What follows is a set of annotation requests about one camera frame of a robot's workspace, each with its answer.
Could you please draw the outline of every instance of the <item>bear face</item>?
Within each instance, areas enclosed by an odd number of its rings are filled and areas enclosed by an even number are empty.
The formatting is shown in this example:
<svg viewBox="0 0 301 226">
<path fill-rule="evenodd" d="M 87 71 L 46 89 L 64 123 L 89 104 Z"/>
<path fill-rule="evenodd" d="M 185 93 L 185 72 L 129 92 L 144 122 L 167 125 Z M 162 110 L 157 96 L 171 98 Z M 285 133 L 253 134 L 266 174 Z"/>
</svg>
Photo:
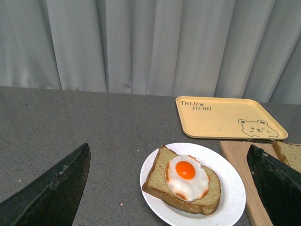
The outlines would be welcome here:
<svg viewBox="0 0 301 226">
<path fill-rule="evenodd" d="M 243 126 L 243 132 L 250 137 L 278 137 L 279 134 L 273 130 L 266 121 L 247 121 L 244 119 L 238 120 Z"/>
</svg>

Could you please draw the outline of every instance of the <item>white plate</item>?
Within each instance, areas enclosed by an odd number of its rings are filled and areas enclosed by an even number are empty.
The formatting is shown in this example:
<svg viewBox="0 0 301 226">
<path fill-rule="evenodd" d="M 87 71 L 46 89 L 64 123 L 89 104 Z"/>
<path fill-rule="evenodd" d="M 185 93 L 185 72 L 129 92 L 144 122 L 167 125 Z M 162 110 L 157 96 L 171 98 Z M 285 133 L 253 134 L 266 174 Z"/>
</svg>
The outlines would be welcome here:
<svg viewBox="0 0 301 226">
<path fill-rule="evenodd" d="M 221 202 L 212 215 L 190 214 L 175 209 L 144 191 L 142 185 L 153 165 L 158 150 L 152 152 L 145 160 L 140 173 L 140 187 L 149 207 L 165 222 L 172 226 L 232 226 L 241 217 L 246 205 L 244 184 L 233 166 L 218 153 L 196 144 L 175 143 L 166 145 L 178 155 L 189 154 L 195 157 L 202 165 L 215 171 L 221 181 Z"/>
</svg>

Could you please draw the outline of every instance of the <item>cutting board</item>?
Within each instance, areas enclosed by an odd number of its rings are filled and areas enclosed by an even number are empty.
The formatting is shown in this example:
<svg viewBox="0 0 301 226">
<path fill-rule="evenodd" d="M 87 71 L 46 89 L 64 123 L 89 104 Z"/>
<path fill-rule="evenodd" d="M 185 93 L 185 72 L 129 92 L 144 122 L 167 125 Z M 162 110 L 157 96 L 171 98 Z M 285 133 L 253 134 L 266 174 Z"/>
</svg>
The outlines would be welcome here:
<svg viewBox="0 0 301 226">
<path fill-rule="evenodd" d="M 265 152 L 278 159 L 272 144 L 267 143 L 251 143 L 243 141 L 221 141 L 220 149 L 224 158 L 239 173 L 246 189 L 246 212 L 253 226 L 272 226 L 272 222 L 260 200 L 256 186 L 254 184 L 249 165 L 246 160 L 246 155 L 250 145 L 254 144 L 262 148 Z"/>
</svg>

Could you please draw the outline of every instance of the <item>speckled countertop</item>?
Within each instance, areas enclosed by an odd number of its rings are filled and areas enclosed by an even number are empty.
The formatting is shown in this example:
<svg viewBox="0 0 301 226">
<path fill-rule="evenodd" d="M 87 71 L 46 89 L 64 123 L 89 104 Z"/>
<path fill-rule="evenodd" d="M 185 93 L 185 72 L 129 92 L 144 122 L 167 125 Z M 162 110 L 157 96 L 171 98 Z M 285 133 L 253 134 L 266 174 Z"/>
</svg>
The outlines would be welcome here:
<svg viewBox="0 0 301 226">
<path fill-rule="evenodd" d="M 262 104 L 301 143 L 301 105 Z M 219 140 L 181 128 L 175 97 L 0 87 L 0 202 L 81 144 L 91 167 L 73 225 L 167 225 L 148 207 L 139 183 L 161 144 L 194 143 L 221 154 Z M 249 226 L 246 212 L 235 224 Z"/>
</svg>

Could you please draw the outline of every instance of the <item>white curtain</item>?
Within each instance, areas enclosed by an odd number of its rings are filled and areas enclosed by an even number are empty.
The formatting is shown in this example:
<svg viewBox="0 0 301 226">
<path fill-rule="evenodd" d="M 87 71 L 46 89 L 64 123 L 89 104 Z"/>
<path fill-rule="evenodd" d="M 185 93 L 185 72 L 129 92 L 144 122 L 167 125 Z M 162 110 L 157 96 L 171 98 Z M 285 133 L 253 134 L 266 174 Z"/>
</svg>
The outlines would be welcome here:
<svg viewBox="0 0 301 226">
<path fill-rule="evenodd" d="M 0 0 L 0 86 L 301 104 L 301 0 Z"/>
</svg>

